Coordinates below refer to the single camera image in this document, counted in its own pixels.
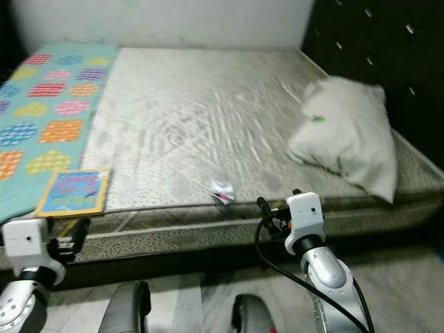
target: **book cover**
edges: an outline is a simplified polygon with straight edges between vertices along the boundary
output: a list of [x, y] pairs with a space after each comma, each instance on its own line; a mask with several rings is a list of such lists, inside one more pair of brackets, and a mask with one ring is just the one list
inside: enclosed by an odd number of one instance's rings
[[101, 213], [109, 177], [109, 169], [55, 172], [35, 214], [47, 217]]

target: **wire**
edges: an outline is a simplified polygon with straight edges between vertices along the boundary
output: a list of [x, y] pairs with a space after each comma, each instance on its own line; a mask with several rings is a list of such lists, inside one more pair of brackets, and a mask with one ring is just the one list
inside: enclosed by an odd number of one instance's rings
[[361, 300], [362, 307], [364, 309], [364, 316], [367, 320], [368, 330], [370, 333], [375, 333], [375, 327], [373, 326], [372, 317], [370, 316], [370, 311], [368, 310], [366, 299], [362, 293], [361, 287], [358, 285], [358, 281], [353, 278], [353, 285], [355, 286], [356, 292], [358, 293], [359, 299]]
[[289, 278], [290, 280], [293, 280], [294, 282], [296, 282], [297, 284], [301, 285], [302, 287], [306, 288], [306, 290], [308, 290], [309, 292], [315, 294], [316, 296], [318, 296], [319, 298], [322, 298], [325, 302], [327, 302], [328, 304], [330, 304], [331, 306], [333, 306], [334, 308], [336, 308], [339, 312], [341, 312], [345, 317], [347, 317], [352, 323], [354, 323], [362, 332], [364, 333], [373, 333], [370, 332], [366, 329], [366, 327], [364, 325], [362, 325], [362, 323], [356, 319], [349, 311], [347, 311], [346, 309], [344, 309], [340, 304], [338, 304], [337, 302], [335, 302], [333, 299], [331, 299], [330, 297], [328, 297], [327, 295], [325, 295], [324, 293], [320, 292], [318, 289], [316, 289], [315, 287], [313, 287], [312, 285], [308, 284], [307, 282], [305, 282], [304, 280], [301, 280], [299, 277], [294, 276], [293, 274], [291, 274], [290, 272], [286, 271], [285, 269], [283, 269], [282, 267], [279, 267], [278, 265], [275, 265], [273, 262], [271, 262], [267, 257], [265, 257], [265, 255], [262, 253], [260, 247], [259, 247], [259, 235], [262, 229], [262, 226], [264, 225], [264, 223], [268, 220], [271, 219], [271, 216], [266, 216], [264, 217], [259, 224], [256, 227], [256, 233], [255, 233], [255, 247], [256, 247], [256, 251], [257, 254], [261, 257], [262, 260], [264, 260], [264, 262], [269, 265], [272, 269], [274, 269], [275, 271], [277, 271], [278, 273], [283, 274], [284, 276], [286, 276], [287, 278]]
[[62, 232], [60, 234], [58, 234], [57, 238], [62, 238], [65, 237], [68, 232], [70, 232], [72, 230], [72, 228], [74, 228], [74, 226], [77, 223], [77, 219], [73, 219], [66, 227], [65, 229], [62, 230]]

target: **dark wall panel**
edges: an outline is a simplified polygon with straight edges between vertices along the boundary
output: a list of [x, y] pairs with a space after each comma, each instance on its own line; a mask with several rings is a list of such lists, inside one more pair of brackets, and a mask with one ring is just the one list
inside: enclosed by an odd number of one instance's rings
[[444, 169], [444, 1], [317, 0], [302, 50], [386, 90], [391, 125]]
[[0, 0], [0, 86], [25, 57], [26, 52], [10, 14], [10, 2]]

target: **pillow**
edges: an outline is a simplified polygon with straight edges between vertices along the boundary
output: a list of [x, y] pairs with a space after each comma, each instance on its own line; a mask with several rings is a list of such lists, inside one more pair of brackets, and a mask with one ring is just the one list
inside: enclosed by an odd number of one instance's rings
[[393, 203], [398, 165], [380, 86], [330, 77], [305, 90], [306, 122], [289, 140], [297, 162], [315, 164]]

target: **tiled floor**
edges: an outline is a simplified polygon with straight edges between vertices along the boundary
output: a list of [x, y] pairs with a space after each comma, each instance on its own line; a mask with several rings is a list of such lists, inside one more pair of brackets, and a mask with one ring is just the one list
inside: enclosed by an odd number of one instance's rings
[[[367, 299], [376, 332], [444, 332], [444, 265], [428, 250], [380, 253], [349, 260]], [[286, 268], [298, 271], [296, 265]], [[278, 332], [315, 332], [311, 299], [285, 277], [260, 268], [196, 273], [148, 281], [150, 333], [226, 333], [234, 297], [253, 293], [267, 304]], [[52, 294], [44, 333], [97, 332], [118, 284]]]

